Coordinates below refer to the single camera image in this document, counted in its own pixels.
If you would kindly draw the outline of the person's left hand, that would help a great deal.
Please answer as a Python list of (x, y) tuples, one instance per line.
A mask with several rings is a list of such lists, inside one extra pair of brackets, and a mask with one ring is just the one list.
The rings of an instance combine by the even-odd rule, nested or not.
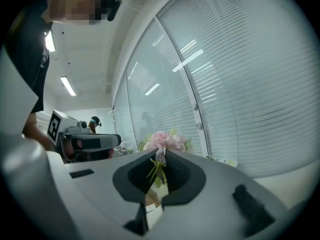
[(84, 157), (83, 153), (78, 152), (76, 153), (72, 146), (72, 140), (71, 139), (64, 139), (62, 141), (62, 146), (64, 148), (64, 153), (66, 157), (63, 155), (62, 160), (64, 164), (71, 163), (71, 162), (82, 162)]

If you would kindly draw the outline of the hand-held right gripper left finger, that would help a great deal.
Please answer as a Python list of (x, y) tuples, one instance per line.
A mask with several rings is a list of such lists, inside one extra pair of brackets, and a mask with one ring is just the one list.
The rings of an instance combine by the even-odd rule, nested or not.
[(139, 205), (124, 200), (113, 174), (136, 160), (138, 153), (112, 159), (64, 164), (59, 154), (47, 158), (57, 191), (82, 240), (141, 240), (123, 226), (135, 218)]

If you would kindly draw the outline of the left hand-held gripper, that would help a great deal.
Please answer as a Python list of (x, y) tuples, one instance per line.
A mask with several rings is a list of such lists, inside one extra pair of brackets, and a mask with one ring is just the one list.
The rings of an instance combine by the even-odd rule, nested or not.
[(62, 157), (71, 157), (69, 152), (66, 152), (65, 144), (72, 145), (75, 154), (110, 150), (119, 146), (122, 141), (118, 134), (90, 133), (86, 121), (79, 121), (55, 109), (49, 120), (47, 136), (52, 141), (56, 152)]

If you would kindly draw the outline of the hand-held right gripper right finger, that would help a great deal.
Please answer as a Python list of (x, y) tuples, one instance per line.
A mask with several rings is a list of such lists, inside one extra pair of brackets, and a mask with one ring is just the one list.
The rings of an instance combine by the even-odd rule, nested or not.
[(229, 165), (174, 150), (166, 160), (175, 189), (162, 199), (150, 240), (285, 240), (300, 213)]

